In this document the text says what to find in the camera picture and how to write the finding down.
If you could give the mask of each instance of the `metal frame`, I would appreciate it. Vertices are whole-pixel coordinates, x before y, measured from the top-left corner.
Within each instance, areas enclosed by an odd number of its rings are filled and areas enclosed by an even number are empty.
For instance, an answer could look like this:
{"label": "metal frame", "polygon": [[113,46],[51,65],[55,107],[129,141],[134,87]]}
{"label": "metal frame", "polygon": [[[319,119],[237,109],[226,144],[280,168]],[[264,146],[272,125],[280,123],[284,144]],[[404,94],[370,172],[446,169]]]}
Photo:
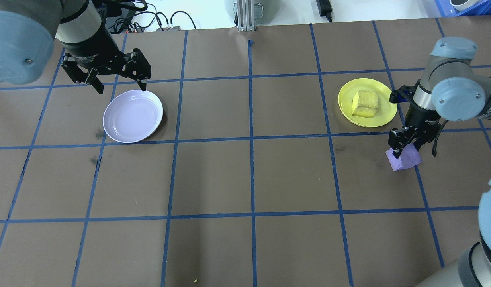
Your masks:
{"label": "metal frame", "polygon": [[238,31],[256,31],[254,0],[237,0]]}

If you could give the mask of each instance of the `yellow sponge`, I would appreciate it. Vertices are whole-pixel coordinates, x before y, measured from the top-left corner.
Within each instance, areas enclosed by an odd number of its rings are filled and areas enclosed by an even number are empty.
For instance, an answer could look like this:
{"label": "yellow sponge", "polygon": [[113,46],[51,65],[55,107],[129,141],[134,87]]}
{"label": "yellow sponge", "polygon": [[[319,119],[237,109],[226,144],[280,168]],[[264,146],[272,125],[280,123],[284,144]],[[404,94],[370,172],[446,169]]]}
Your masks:
{"label": "yellow sponge", "polygon": [[351,102],[351,114],[364,118],[372,118],[378,112],[378,93],[358,90]]}

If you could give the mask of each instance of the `power adapter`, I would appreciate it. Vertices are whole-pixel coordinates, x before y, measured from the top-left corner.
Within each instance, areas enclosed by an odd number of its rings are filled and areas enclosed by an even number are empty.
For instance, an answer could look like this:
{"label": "power adapter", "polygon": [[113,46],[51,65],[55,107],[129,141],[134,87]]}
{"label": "power adapter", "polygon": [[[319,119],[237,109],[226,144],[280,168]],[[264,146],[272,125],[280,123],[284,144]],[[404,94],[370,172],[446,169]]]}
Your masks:
{"label": "power adapter", "polygon": [[330,0],[316,0],[316,5],[318,5],[320,16],[327,17],[327,20],[332,22],[332,5]]}

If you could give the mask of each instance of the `stain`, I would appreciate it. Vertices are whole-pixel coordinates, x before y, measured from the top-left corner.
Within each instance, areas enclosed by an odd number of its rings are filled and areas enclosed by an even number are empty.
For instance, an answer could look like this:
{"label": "stain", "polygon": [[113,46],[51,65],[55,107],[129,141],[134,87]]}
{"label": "stain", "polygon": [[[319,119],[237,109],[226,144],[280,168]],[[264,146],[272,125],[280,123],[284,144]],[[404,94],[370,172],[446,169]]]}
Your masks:
{"label": "stain", "polygon": [[96,165],[98,163],[98,156],[94,156],[90,159],[90,162],[94,165]]}
{"label": "stain", "polygon": [[98,129],[98,131],[95,133],[95,138],[97,140],[101,140],[104,137],[105,134],[106,133],[103,130]]}
{"label": "stain", "polygon": [[344,152],[346,151],[347,147],[345,145],[335,145],[334,149],[336,152]]}

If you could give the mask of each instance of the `white floor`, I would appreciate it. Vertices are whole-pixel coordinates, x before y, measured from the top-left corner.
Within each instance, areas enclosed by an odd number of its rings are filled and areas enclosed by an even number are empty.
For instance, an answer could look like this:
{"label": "white floor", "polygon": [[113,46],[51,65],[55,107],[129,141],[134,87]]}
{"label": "white floor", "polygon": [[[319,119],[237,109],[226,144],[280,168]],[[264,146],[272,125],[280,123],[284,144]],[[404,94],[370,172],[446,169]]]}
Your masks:
{"label": "white floor", "polygon": [[[320,17],[316,0],[278,0],[282,3],[273,20],[263,25],[307,24],[326,22]],[[233,27],[233,19],[227,13],[225,4],[234,0],[147,0],[168,18],[172,13],[183,10],[189,13],[198,29]],[[333,22],[362,20],[389,20],[409,18],[432,18],[440,16],[435,0],[331,0]],[[148,24],[153,15],[143,14],[134,19],[141,25]],[[189,18],[178,13],[173,24],[181,29],[193,29]],[[155,31],[158,25],[152,25],[146,31]]]}

